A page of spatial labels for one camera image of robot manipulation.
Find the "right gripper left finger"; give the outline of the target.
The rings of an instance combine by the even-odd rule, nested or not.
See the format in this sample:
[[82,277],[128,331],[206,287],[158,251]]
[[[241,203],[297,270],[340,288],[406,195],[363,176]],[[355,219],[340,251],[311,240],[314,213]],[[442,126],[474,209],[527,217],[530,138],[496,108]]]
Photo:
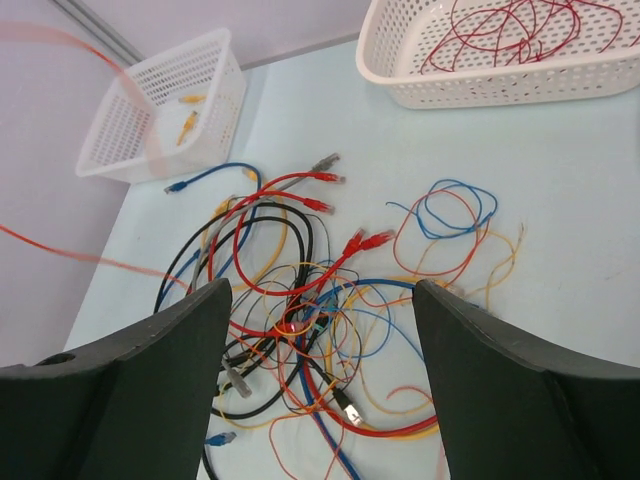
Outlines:
[[4,367],[2,477],[195,478],[231,303],[219,279],[97,341]]

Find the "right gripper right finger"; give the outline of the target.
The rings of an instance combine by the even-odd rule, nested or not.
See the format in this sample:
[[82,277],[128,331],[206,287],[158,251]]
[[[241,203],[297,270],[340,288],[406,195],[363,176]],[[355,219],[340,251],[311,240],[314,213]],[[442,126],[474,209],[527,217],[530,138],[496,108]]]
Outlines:
[[455,479],[635,479],[639,371],[553,344],[423,280],[414,315]]

